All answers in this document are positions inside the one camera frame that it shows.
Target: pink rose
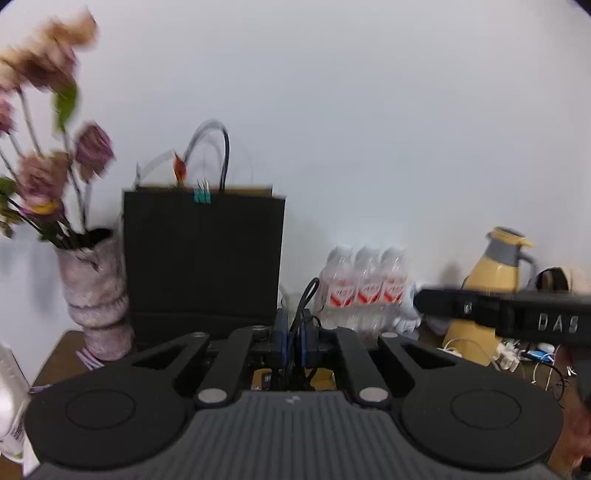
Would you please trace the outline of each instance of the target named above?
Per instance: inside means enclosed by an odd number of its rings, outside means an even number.
[[[20,161],[18,191],[23,208],[38,215],[50,215],[61,204],[67,181],[70,157],[65,152],[53,152],[41,158],[30,154]]]
[[[5,93],[0,92],[0,136],[12,130],[12,105]]]
[[[97,124],[89,124],[76,140],[75,160],[80,164],[80,176],[88,183],[96,173],[100,176],[114,158],[111,139]]]

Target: circular pad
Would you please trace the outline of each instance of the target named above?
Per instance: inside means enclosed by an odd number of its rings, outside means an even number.
[[[402,404],[411,437],[443,462],[505,471],[542,459],[562,427],[556,400],[520,378],[472,368],[426,373]]]
[[[184,400],[165,371],[117,366],[35,395],[25,430],[42,462],[107,470],[163,450],[185,421]]]

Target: teal binder clip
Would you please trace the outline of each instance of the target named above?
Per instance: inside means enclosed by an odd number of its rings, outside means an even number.
[[[193,200],[195,203],[211,203],[212,194],[209,191],[209,183],[204,181],[202,186],[199,183],[197,185],[198,187],[193,190]]]

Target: dried flower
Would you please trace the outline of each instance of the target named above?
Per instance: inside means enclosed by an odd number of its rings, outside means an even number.
[[[24,215],[35,222],[54,222],[65,218],[66,209],[64,202],[60,200],[52,200],[44,205],[37,205],[34,210],[30,210],[28,204],[21,205],[21,210]]]
[[[40,33],[43,38],[64,42],[73,47],[85,47],[95,42],[97,27],[92,14],[85,10],[67,23],[51,20]]]
[[[66,152],[52,152],[45,158],[35,154],[23,157],[17,190],[24,201],[23,208],[38,215],[54,213],[61,203],[69,166]]]
[[[96,173],[99,177],[114,158],[111,139],[97,124],[89,124],[76,140],[75,160],[80,164],[80,176],[86,183]]]
[[[12,130],[12,105],[6,93],[0,92],[0,137]]]
[[[24,81],[22,75],[12,67],[12,64],[7,63],[5,60],[12,55],[12,50],[0,51],[0,91],[18,88]]]
[[[59,90],[74,81],[76,55],[66,42],[31,40],[25,47],[12,49],[3,57],[14,70],[38,89]]]
[[[185,178],[187,177],[187,166],[176,153],[174,154],[173,171],[174,177],[177,179],[177,185],[183,187]]]

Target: black paper bag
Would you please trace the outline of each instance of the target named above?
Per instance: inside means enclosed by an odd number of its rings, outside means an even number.
[[[129,317],[140,348],[185,333],[271,325],[285,199],[187,189],[124,193]]]

